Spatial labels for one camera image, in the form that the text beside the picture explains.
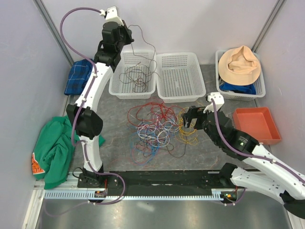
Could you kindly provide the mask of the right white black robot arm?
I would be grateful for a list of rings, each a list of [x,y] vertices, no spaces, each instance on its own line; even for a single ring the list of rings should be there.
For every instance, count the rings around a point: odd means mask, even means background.
[[[204,111],[203,107],[191,106],[182,114],[183,124],[204,130],[213,143],[228,156],[238,159],[265,174],[252,174],[230,163],[226,163],[218,176],[222,187],[231,185],[249,188],[283,204],[291,214],[305,217],[305,176],[291,168],[249,134],[233,127],[230,118],[222,111]]]

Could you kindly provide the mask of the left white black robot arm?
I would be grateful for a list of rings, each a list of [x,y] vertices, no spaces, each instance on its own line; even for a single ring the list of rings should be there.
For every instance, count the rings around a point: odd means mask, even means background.
[[[88,182],[93,187],[101,187],[105,181],[99,147],[103,120],[97,115],[98,103],[121,60],[123,47],[133,41],[132,32],[124,21],[110,21],[103,25],[102,40],[93,59],[89,80],[75,104],[66,109],[72,133],[79,136],[84,155],[83,168],[90,173]]]

